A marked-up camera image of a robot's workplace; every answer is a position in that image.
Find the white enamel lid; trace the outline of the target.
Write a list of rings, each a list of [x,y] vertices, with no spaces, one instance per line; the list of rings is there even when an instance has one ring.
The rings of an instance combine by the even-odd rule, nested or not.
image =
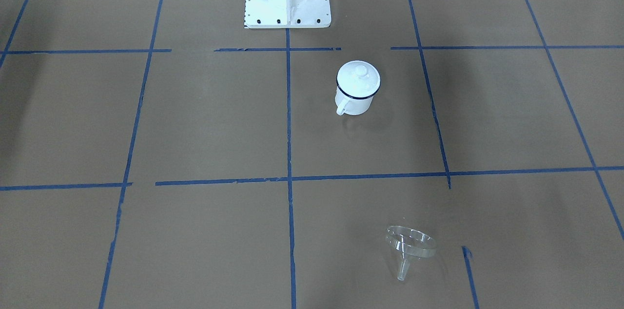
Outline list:
[[[362,60],[353,60],[339,68],[336,74],[336,85],[350,98],[367,99],[379,91],[381,76],[371,64]]]

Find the clear glass funnel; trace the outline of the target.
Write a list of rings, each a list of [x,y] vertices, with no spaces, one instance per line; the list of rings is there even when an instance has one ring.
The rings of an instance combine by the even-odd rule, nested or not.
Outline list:
[[[426,233],[399,225],[388,226],[385,240],[401,256],[397,280],[406,279],[410,265],[415,260],[432,258],[438,248],[437,241]]]

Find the white enamel mug blue rim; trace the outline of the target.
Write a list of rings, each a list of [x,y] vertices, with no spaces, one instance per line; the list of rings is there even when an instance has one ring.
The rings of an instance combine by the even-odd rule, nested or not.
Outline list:
[[[370,105],[372,105],[373,98],[376,96],[377,92],[380,89],[380,82],[377,84],[370,85],[370,89],[366,89],[364,94],[366,96],[357,97],[356,91],[348,91],[346,89],[346,85],[341,85],[339,81],[336,82],[336,94],[334,98],[334,102],[336,104],[336,114],[339,116],[342,115],[361,115],[366,112]]]

